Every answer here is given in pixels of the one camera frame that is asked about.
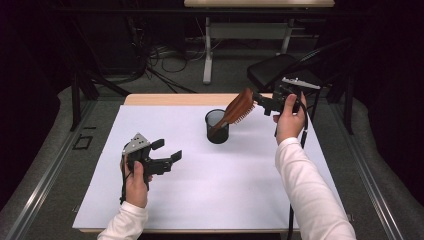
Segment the person's right hand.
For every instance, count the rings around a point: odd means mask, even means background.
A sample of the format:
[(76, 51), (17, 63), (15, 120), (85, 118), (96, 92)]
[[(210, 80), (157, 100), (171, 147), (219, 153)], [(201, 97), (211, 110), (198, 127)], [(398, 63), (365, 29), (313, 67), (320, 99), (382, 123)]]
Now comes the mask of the person's right hand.
[(293, 112), (297, 100), (296, 94), (290, 94), (285, 101), (283, 112), (273, 116), (273, 121), (277, 124), (275, 136), (277, 144), (288, 138), (297, 138), (304, 127), (305, 111), (299, 109), (297, 113)]

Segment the black metal stand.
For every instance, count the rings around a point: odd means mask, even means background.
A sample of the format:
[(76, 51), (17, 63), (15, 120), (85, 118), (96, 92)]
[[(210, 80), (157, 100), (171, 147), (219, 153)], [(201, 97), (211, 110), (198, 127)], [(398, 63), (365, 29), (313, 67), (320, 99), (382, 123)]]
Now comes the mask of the black metal stand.
[(349, 49), (352, 39), (346, 38), (339, 42), (338, 54), (334, 59), (334, 75), (332, 77), (331, 89), (326, 97), (331, 104), (343, 101), (343, 126), (349, 134), (352, 130), (352, 105), (353, 105), (353, 78), (350, 69)]
[(98, 70), (90, 65), (91, 61), (87, 57), (84, 57), (86, 53), (86, 50), (83, 49), (85, 43), (79, 43), (76, 39), (72, 40), (70, 37), (66, 37), (65, 40), (69, 46), (68, 56), (74, 71), (74, 76), (71, 80), (73, 113), (71, 130), (74, 131), (82, 121), (80, 93), (83, 93), (89, 101), (96, 101), (100, 96), (95, 86), (96, 83), (105, 86), (123, 97), (128, 96), (129, 92), (108, 81)]

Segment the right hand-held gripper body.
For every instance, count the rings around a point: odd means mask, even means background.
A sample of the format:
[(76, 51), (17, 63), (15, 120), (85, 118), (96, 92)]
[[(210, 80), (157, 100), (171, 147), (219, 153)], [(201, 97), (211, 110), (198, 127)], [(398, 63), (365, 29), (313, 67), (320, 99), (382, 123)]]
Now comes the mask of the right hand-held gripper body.
[(272, 99), (275, 100), (279, 107), (277, 110), (279, 112), (283, 111), (285, 106), (285, 101), (290, 94), (295, 94), (297, 96), (298, 101), (295, 103), (293, 107), (293, 112), (297, 113), (299, 108), (301, 107), (301, 95), (302, 91), (306, 90), (320, 90), (321, 87), (318, 85), (314, 85), (312, 83), (308, 83), (306, 81), (302, 81), (298, 78), (286, 78), (283, 77), (281, 80), (277, 81), (274, 86), (274, 92), (272, 95)]

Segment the metal floor rail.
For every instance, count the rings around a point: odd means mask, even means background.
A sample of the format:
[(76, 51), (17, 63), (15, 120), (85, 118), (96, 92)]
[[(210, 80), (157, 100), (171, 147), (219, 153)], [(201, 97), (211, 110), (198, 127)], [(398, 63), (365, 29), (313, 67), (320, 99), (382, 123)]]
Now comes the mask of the metal floor rail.
[(82, 124), (96, 106), (96, 101), (86, 101), (81, 119), (72, 128), (72, 107), (61, 103), (60, 111), (33, 163), (5, 208), (0, 212), (0, 240), (22, 240), (47, 198), (66, 157), (77, 140)]
[(364, 184), (373, 208), (379, 218), (379, 221), (385, 231), (388, 240), (404, 240), (404, 237), (394, 220), (391, 210), (389, 209), (386, 200), (384, 199), (380, 188), (371, 173), (371, 170), (366, 162), (365, 157), (355, 139), (346, 129), (343, 123), (343, 112), (337, 104), (330, 104), (329, 108), (335, 117), (336, 124), (345, 139), (348, 148), (353, 156), (354, 162), (360, 178)]

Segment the black folding chair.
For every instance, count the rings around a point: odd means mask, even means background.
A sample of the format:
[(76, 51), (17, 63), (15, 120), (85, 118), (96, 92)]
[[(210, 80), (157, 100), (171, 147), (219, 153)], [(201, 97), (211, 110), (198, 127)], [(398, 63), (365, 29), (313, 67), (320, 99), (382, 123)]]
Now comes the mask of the black folding chair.
[(343, 67), (338, 63), (351, 45), (352, 40), (345, 38), (312, 50), (299, 59), (290, 54), (274, 56), (250, 65), (247, 77), (260, 92), (272, 93), (283, 78), (314, 85), (314, 88), (300, 87), (306, 96), (315, 95), (311, 106), (311, 118), (314, 118), (322, 88), (340, 79)]

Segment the person's left hand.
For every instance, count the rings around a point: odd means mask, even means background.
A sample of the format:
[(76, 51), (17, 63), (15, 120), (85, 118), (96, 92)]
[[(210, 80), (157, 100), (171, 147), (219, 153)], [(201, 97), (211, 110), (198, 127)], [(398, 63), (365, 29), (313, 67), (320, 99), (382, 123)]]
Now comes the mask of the person's left hand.
[(125, 200), (139, 208), (145, 208), (148, 203), (148, 190), (144, 182), (143, 165), (135, 161), (133, 170), (128, 168), (128, 158), (122, 160), (121, 169), (124, 171)]

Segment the white-legged desk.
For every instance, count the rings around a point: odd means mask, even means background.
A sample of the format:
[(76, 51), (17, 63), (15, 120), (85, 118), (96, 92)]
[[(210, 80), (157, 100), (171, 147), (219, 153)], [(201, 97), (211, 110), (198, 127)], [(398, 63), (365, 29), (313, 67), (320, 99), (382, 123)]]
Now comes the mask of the white-legged desk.
[[(184, 6), (200, 10), (265, 10), (265, 9), (325, 9), (334, 6), (334, 0), (184, 0)], [(205, 18), (205, 66), (203, 83), (210, 84), (212, 80), (213, 53), (211, 40), (215, 39), (272, 39), (282, 40), (281, 53), (285, 53), (291, 37), (294, 19), (276, 23), (228, 22), (217, 23), (210, 17)]]

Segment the black mesh cup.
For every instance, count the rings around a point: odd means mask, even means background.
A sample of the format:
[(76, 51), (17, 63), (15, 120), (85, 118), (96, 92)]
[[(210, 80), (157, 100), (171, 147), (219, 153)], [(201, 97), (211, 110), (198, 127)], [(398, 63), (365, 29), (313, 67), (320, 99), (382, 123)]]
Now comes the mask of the black mesh cup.
[(205, 116), (207, 139), (213, 144), (222, 144), (229, 138), (229, 125), (215, 128), (215, 125), (224, 117), (225, 111), (213, 109)]

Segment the white table sheet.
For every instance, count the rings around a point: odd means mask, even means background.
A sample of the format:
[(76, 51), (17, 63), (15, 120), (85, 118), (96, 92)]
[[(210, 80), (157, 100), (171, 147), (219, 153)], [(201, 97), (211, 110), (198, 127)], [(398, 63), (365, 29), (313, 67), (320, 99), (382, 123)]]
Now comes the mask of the white table sheet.
[(275, 167), (275, 124), (255, 108), (229, 128), (229, 138), (206, 137), (207, 106), (121, 106), (73, 223), (100, 231), (119, 209), (122, 149), (136, 134), (164, 140), (152, 158), (181, 152), (148, 192), (148, 233), (278, 232), (290, 226), (289, 200)]

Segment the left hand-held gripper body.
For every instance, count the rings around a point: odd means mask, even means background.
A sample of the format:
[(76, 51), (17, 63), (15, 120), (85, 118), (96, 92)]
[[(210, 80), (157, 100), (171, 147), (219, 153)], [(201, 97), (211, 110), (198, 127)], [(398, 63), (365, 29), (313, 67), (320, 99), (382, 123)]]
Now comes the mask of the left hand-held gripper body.
[(128, 158), (128, 168), (133, 170), (134, 162), (138, 161), (144, 168), (144, 182), (149, 186), (149, 177), (170, 172), (172, 163), (170, 157), (153, 159), (150, 157), (151, 143), (142, 134), (137, 133), (123, 148), (122, 160)]

